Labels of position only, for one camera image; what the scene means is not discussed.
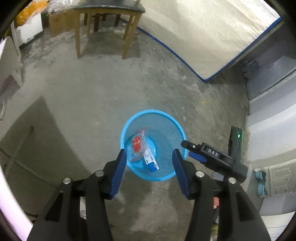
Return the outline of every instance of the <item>concrete floor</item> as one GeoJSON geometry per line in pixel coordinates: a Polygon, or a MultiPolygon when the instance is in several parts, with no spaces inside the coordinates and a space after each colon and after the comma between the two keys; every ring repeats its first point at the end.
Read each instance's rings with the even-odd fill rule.
{"type": "MultiPolygon", "coordinates": [[[[245,160],[248,98],[239,66],[203,83],[140,31],[122,60],[126,24],[114,28],[114,20],[108,16],[101,31],[89,39],[81,27],[81,59],[76,57],[74,31],[50,37],[45,29],[22,50],[24,86],[13,86],[0,123],[0,147],[13,153],[34,126],[17,160],[58,185],[68,176],[86,178],[114,160],[125,122],[138,111],[157,109],[172,115],[188,140],[207,142],[224,152],[231,126],[242,128],[245,160]]],[[[8,183],[30,213],[39,213],[54,191],[16,165],[8,183]]],[[[184,240],[193,207],[181,194],[176,177],[153,183],[128,169],[119,194],[106,205],[114,239],[130,241],[184,240]]]]}

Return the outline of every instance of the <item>mattress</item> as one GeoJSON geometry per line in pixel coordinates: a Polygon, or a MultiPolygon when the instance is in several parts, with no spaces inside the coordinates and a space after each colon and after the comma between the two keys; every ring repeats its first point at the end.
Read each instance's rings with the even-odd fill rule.
{"type": "Polygon", "coordinates": [[[280,20],[263,0],[141,0],[139,27],[203,81],[240,56],[280,20]]]}

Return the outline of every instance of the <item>silver screw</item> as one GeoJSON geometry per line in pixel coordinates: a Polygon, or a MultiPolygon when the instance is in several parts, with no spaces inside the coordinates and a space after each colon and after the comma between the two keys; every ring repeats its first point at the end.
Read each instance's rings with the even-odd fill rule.
{"type": "Polygon", "coordinates": [[[203,177],[205,174],[202,171],[197,171],[195,175],[198,177],[203,177]]]}
{"type": "Polygon", "coordinates": [[[95,175],[97,177],[102,177],[102,176],[104,176],[104,172],[102,170],[99,170],[99,171],[96,171],[95,175]]]}
{"type": "Polygon", "coordinates": [[[71,178],[69,177],[66,177],[64,180],[63,180],[63,183],[64,184],[69,184],[71,182],[71,178]]]}
{"type": "Polygon", "coordinates": [[[236,179],[233,178],[233,177],[230,177],[230,178],[228,179],[228,181],[229,181],[231,184],[235,184],[235,183],[236,183],[236,179]]]}

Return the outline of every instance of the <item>orange plastic bag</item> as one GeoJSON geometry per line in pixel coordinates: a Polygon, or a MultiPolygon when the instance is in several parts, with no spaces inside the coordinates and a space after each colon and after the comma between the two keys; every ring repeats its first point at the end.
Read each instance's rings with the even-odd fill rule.
{"type": "Polygon", "coordinates": [[[41,0],[39,2],[31,2],[30,5],[25,7],[18,15],[17,15],[17,26],[21,26],[26,23],[26,21],[35,16],[36,14],[41,13],[47,6],[47,0],[41,0]]]}

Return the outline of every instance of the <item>blue trash bin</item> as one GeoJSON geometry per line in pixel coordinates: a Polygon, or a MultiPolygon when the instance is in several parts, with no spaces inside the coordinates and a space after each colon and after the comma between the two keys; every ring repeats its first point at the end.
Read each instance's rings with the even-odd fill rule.
{"type": "Polygon", "coordinates": [[[181,147],[183,140],[186,140],[186,135],[172,116],[159,110],[144,110],[125,123],[120,148],[126,150],[126,164],[134,174],[148,181],[164,181],[176,174],[172,164],[173,150],[178,148],[183,158],[187,157],[187,150],[181,147]],[[142,129],[145,129],[145,141],[159,166],[155,172],[150,172],[143,157],[131,161],[131,140],[142,129]]]}

